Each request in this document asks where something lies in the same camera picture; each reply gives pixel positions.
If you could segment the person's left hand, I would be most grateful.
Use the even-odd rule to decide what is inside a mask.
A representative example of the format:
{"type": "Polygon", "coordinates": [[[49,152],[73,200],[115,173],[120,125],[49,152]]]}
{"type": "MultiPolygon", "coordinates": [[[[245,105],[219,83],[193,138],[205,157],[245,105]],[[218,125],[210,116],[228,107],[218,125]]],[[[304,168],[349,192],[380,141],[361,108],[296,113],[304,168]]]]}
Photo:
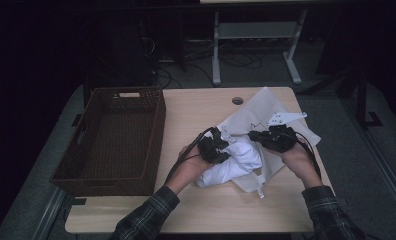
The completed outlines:
{"type": "Polygon", "coordinates": [[[211,167],[212,165],[201,157],[198,148],[194,147],[186,155],[186,160],[171,174],[165,185],[178,195],[211,167]]]}

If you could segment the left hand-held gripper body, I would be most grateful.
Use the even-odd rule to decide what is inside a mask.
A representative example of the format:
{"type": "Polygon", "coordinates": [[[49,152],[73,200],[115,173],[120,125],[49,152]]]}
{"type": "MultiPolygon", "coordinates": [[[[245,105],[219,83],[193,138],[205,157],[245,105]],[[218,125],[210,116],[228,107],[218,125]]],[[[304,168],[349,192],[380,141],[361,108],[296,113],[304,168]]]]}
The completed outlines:
{"type": "Polygon", "coordinates": [[[210,136],[203,136],[199,140],[198,150],[205,161],[216,164],[217,156],[220,153],[227,153],[224,149],[229,146],[229,143],[222,139],[222,133],[218,128],[212,127],[210,133],[210,136]]]}

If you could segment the person's right hand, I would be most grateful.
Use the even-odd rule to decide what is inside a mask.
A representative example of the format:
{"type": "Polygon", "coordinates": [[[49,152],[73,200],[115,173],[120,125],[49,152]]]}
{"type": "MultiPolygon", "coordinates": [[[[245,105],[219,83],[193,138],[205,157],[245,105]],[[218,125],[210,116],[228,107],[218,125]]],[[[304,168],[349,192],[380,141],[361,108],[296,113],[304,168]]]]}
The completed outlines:
{"type": "Polygon", "coordinates": [[[296,143],[292,149],[283,153],[274,150],[271,150],[271,153],[282,159],[282,162],[302,181],[305,189],[323,185],[310,156],[300,144],[296,143]]]}

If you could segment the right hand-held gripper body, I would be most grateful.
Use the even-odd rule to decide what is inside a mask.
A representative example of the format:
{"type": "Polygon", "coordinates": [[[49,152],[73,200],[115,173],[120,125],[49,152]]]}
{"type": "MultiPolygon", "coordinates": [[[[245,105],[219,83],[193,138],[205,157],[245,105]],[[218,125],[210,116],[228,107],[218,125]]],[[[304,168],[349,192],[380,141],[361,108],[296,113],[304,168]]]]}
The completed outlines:
{"type": "Polygon", "coordinates": [[[298,138],[295,130],[287,124],[306,116],[306,113],[275,113],[267,122],[268,130],[263,133],[262,145],[280,153],[292,149],[298,138]]]}

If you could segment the white metal desk frame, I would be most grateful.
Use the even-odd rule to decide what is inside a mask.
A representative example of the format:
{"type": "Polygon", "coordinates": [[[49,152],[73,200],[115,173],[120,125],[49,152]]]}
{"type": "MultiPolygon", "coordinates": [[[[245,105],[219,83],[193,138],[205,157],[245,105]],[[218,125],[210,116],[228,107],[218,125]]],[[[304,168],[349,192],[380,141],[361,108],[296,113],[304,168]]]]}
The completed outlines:
{"type": "Polygon", "coordinates": [[[291,45],[283,53],[285,64],[288,68],[292,82],[296,85],[302,83],[293,57],[307,16],[307,9],[301,10],[296,21],[284,22],[240,22],[224,23],[219,21],[219,13],[214,15],[213,28],[213,56],[212,56],[212,84],[221,84],[219,41],[233,39],[290,39],[291,45]]]}

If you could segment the black metal stand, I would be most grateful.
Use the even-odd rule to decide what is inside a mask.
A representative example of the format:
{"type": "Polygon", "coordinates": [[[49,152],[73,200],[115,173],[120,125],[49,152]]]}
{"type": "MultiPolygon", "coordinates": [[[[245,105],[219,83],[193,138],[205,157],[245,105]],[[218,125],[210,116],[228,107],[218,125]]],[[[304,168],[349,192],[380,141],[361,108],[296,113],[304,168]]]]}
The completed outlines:
{"type": "Polygon", "coordinates": [[[337,95],[341,99],[350,99],[353,94],[356,94],[355,118],[365,130],[383,125],[375,112],[368,112],[366,109],[367,89],[365,72],[360,69],[350,69],[344,74],[344,79],[337,90],[337,95]]]}

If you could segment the white mesh laundry bag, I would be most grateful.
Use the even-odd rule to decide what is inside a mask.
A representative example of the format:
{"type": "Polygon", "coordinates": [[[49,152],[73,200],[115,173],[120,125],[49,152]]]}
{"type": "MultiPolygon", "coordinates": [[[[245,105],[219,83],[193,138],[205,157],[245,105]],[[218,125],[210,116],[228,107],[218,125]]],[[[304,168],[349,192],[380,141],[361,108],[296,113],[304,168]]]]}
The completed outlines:
{"type": "MultiPolygon", "coordinates": [[[[217,128],[222,131],[222,139],[227,140],[230,144],[238,137],[248,137],[248,133],[251,131],[266,132],[268,130],[268,120],[275,113],[281,112],[303,113],[291,90],[288,90],[286,98],[283,98],[268,87],[263,87],[236,112],[219,124],[217,128]]],[[[303,138],[310,145],[310,149],[321,140],[307,127],[304,118],[288,123],[287,126],[292,127],[296,136],[303,138]]],[[[284,167],[284,164],[279,156],[270,153],[260,142],[255,143],[259,150],[262,166],[248,175],[231,181],[243,191],[247,193],[257,192],[263,198],[263,187],[284,167]]]]}

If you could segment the brown woven basket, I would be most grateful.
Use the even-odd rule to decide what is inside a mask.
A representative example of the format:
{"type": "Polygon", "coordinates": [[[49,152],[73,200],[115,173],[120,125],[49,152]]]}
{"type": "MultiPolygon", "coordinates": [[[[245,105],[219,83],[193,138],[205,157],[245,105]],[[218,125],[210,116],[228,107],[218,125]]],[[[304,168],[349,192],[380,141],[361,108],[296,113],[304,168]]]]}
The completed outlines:
{"type": "Polygon", "coordinates": [[[79,197],[151,195],[165,118],[160,88],[95,89],[50,182],[79,197]]]}

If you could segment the white shirt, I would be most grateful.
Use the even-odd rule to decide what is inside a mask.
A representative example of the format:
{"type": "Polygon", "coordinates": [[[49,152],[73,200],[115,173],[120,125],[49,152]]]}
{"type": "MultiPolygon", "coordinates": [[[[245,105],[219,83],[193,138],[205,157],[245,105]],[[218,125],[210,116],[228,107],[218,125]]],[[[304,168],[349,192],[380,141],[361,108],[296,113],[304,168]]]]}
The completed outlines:
{"type": "Polygon", "coordinates": [[[238,137],[222,153],[229,157],[222,163],[206,170],[196,181],[201,187],[224,184],[233,179],[250,174],[262,166],[262,160],[255,142],[248,137],[238,137]]]}

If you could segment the aluminium floor rail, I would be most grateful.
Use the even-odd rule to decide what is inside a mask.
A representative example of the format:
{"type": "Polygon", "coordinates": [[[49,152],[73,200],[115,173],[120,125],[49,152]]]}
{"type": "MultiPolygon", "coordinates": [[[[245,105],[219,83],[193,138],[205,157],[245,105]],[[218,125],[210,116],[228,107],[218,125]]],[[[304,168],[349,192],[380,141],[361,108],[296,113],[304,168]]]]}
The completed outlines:
{"type": "Polygon", "coordinates": [[[63,190],[59,188],[53,190],[39,224],[34,231],[32,240],[47,240],[66,197],[67,193],[63,190]]]}
{"type": "Polygon", "coordinates": [[[372,154],[374,161],[381,172],[381,176],[396,202],[396,174],[388,163],[386,156],[382,153],[381,148],[369,132],[371,127],[382,127],[383,124],[381,120],[375,112],[368,113],[369,119],[366,119],[366,113],[364,113],[363,119],[360,120],[358,117],[358,110],[353,107],[350,100],[342,100],[341,104],[348,117],[352,120],[353,125],[357,129],[360,137],[363,139],[366,147],[372,154]]]}

